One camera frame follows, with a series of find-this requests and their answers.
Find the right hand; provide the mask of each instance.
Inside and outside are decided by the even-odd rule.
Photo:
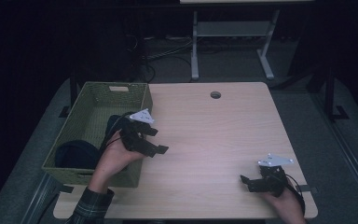
[[[288,188],[284,188],[281,196],[274,197],[270,192],[259,193],[278,213],[278,216],[287,224],[305,224],[301,205],[296,195]]]

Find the wooden table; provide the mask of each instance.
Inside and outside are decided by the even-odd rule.
[[[113,188],[106,218],[272,218],[277,215],[240,175],[260,178],[257,162],[268,153],[295,160],[285,172],[306,185],[280,116],[264,83],[152,84],[155,137],[170,147],[144,159],[139,187]],[[211,97],[218,91],[219,99]],[[61,193],[54,216],[72,215],[85,186]],[[304,192],[305,217],[316,217]]]

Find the plaid sleeve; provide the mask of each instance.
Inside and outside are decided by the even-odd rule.
[[[74,213],[65,223],[103,223],[104,216],[114,195],[115,193],[110,189],[107,194],[101,194],[86,188],[77,203]]]

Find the gray carpet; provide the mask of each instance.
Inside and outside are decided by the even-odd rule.
[[[269,86],[276,85],[285,76],[293,57],[296,43],[273,42],[268,53],[275,80],[267,81],[254,49],[258,42],[230,45],[214,54],[200,55],[200,79],[198,82],[263,81]],[[150,43],[150,55],[174,47],[171,43]],[[175,54],[189,60],[189,53]],[[156,71],[152,83],[188,82],[190,67],[186,61],[174,57],[150,63]],[[272,91],[284,127],[293,145],[298,162],[309,185],[314,188],[314,200],[319,215],[311,224],[318,223],[358,223],[358,183],[346,163],[339,143],[332,133],[329,122],[318,105],[323,94],[311,95],[305,91],[307,79],[297,82],[284,91]],[[337,84],[337,104],[343,105],[349,113],[348,120],[340,120],[335,125],[358,156],[358,107],[345,87]],[[48,201],[53,198],[60,184],[52,182],[45,195],[35,191],[43,180],[40,167],[52,146],[64,119],[58,118],[62,108],[69,105],[69,83],[62,84],[44,117],[40,120],[30,138],[12,175],[0,194],[0,224],[21,223],[24,217],[33,217],[29,222],[36,223]],[[48,207],[40,223],[63,223],[52,215],[55,201]],[[106,223],[120,223],[120,220],[107,220]],[[281,223],[268,220],[268,223]]]

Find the green basket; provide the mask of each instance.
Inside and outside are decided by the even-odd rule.
[[[57,147],[84,140],[100,148],[110,116],[147,108],[151,113],[152,107],[150,89],[145,83],[86,82],[42,169],[63,184],[88,185],[94,170],[55,167]],[[111,178],[109,186],[138,187],[141,168],[142,160],[132,162]]]

